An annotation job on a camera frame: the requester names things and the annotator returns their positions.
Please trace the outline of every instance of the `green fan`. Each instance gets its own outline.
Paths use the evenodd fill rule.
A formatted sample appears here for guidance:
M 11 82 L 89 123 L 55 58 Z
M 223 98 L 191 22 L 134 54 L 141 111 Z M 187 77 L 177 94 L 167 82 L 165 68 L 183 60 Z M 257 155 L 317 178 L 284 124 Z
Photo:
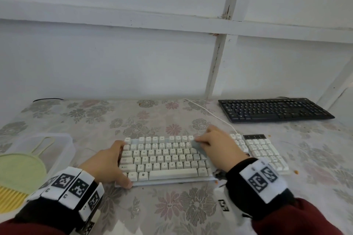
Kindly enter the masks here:
M 34 151 L 47 138 L 51 139 L 50 144 L 34 155 Z M 0 155 L 0 213 L 17 208 L 14 206 L 18 205 L 18 199 L 23 201 L 43 183 L 47 170 L 39 156 L 54 142 L 54 138 L 44 137 L 30 153 Z

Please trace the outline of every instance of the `hand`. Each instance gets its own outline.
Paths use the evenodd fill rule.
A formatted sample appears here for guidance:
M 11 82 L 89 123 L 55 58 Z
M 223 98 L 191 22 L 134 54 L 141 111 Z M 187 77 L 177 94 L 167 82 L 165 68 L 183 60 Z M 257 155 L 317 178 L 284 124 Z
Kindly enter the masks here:
M 131 188 L 132 182 L 122 174 L 117 166 L 119 155 L 125 142 L 116 140 L 109 149 L 100 150 L 79 168 L 94 176 L 96 182 L 108 183 L 115 181 L 123 188 Z
M 201 142 L 201 148 L 206 152 L 212 163 L 225 172 L 248 158 L 226 132 L 213 125 L 207 128 L 205 134 L 196 137 L 195 141 Z

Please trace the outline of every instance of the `keyboard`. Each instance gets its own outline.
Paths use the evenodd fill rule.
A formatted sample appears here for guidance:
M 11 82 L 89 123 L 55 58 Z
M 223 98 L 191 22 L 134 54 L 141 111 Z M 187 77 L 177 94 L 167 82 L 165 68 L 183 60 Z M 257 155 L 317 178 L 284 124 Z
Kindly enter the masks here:
M 248 156 L 266 159 L 280 174 L 289 173 L 286 161 L 265 135 L 230 136 Z M 125 143 L 118 166 L 134 186 L 217 180 L 221 173 L 192 135 L 125 138 Z
M 335 118 L 305 98 L 218 100 L 232 123 L 323 120 Z

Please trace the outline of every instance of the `white wooden frame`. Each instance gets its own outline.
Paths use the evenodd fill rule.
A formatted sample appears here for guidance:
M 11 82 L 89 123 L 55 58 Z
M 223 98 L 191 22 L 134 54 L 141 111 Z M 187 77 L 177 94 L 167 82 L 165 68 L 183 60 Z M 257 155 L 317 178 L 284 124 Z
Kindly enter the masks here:
M 134 10 L 71 6 L 50 3 L 0 0 L 0 19 L 92 24 L 216 34 L 212 66 L 205 95 L 222 94 L 228 64 L 236 52 L 239 35 L 304 41 L 353 44 L 352 28 L 320 28 L 244 21 L 249 0 L 226 0 L 221 18 L 160 14 Z M 353 60 L 342 70 L 318 103 L 329 108 L 353 80 Z

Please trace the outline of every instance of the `black keyboard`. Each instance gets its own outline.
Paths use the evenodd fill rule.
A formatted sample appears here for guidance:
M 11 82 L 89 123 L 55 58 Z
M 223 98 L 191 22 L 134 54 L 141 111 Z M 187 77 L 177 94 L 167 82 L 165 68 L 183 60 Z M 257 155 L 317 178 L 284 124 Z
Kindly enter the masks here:
M 322 120 L 335 118 L 305 98 L 218 100 L 232 123 Z

